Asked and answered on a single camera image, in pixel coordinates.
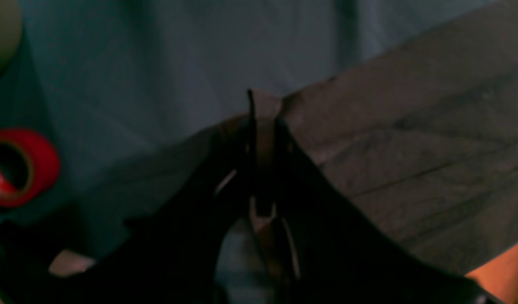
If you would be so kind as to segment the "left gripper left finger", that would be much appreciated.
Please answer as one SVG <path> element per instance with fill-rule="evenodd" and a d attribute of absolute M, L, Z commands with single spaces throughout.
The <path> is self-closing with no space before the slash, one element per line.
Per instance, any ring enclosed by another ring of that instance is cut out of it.
<path fill-rule="evenodd" d="M 183 187 L 110 255 L 57 277 L 62 252 L 33 229 L 0 224 L 0 289 L 14 304 L 214 304 L 223 239 L 249 210 L 257 171 L 257 95 L 247 121 L 220 143 Z"/>

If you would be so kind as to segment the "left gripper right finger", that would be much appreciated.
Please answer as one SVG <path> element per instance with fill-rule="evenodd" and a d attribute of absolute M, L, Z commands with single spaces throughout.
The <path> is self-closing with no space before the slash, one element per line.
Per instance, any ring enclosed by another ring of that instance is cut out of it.
<path fill-rule="evenodd" d="M 336 190 L 274 122 L 275 225 L 293 304 L 498 304 L 475 281 L 411 256 Z"/>

